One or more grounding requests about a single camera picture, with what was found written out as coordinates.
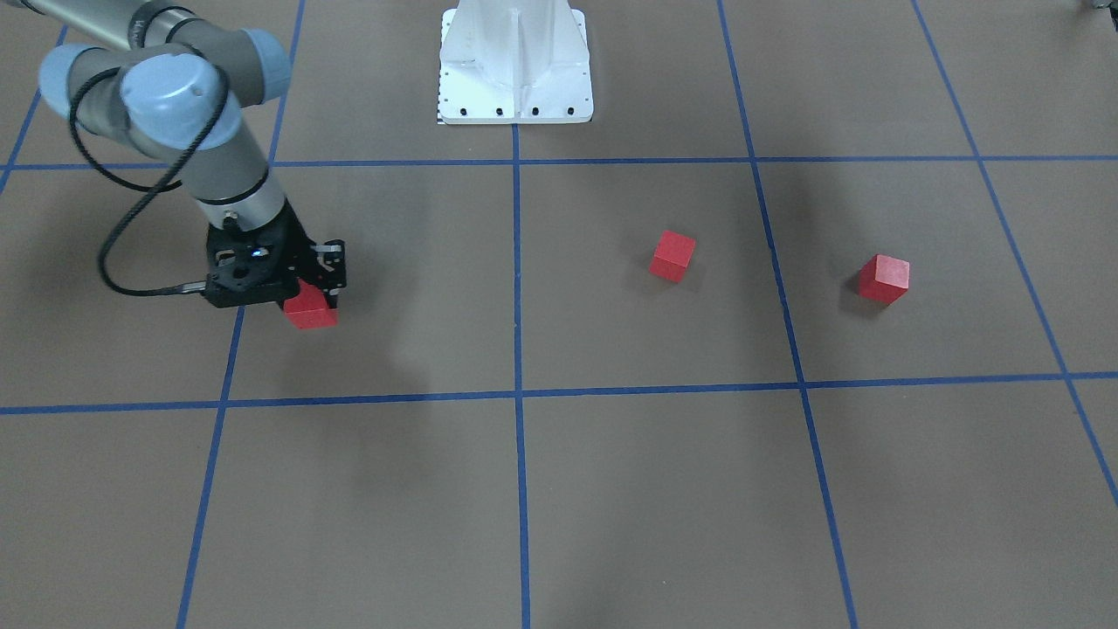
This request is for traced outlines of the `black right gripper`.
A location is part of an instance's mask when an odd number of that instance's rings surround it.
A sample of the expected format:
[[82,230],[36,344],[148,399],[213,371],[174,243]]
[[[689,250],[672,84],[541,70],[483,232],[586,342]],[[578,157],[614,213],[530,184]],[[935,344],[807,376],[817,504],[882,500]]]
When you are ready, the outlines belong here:
[[297,278],[320,290],[331,309],[338,308],[339,295],[348,285],[343,240],[332,239],[324,244],[313,244],[288,202],[283,204],[280,215],[276,215],[271,222],[256,230],[244,230],[238,219],[231,212],[227,212],[219,227],[208,228],[207,244],[209,240],[283,247],[284,252],[292,256],[293,270],[296,271]]

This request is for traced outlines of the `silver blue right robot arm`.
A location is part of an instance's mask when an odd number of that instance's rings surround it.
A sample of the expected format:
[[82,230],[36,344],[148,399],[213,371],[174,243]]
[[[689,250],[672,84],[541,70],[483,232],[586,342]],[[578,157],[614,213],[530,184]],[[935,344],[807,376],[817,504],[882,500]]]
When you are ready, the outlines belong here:
[[[41,101],[67,123],[80,158],[140,194],[97,254],[101,283],[133,298],[198,294],[214,307],[275,303],[290,317],[335,317],[347,286],[343,240],[307,237],[245,107],[290,86],[288,53],[271,32],[228,31],[176,1],[23,1],[91,37],[53,48]],[[108,254],[157,196],[183,190],[208,228],[203,282],[131,289]]]

